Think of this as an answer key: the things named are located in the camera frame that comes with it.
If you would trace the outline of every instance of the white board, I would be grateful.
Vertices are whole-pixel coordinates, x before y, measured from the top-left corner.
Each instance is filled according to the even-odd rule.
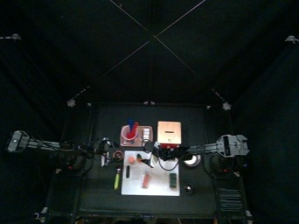
[[[172,171],[165,171],[158,163],[156,162],[154,168],[150,168],[144,163],[137,163],[136,161],[130,164],[128,158],[140,154],[144,159],[149,159],[150,154],[142,151],[125,151],[124,156],[124,168],[122,168],[122,184],[121,184],[121,194],[124,195],[158,195],[158,196],[180,196],[180,179],[178,179],[178,165],[174,161],[162,161],[160,163],[164,169],[169,170],[174,167]],[[129,178],[126,178],[126,166],[129,165]],[[142,187],[142,176],[149,174],[149,184],[148,187]],[[176,173],[176,188],[169,187],[169,174]]]

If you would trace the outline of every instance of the black curtain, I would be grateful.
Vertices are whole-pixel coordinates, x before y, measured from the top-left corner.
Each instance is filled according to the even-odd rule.
[[[21,42],[10,39],[0,39],[0,93],[0,222],[30,223],[33,213],[44,206],[52,161],[30,152],[6,155],[3,145],[14,130],[60,141],[66,102]]]
[[[248,138],[248,203],[257,223],[299,222],[299,45],[288,44],[233,105]]]

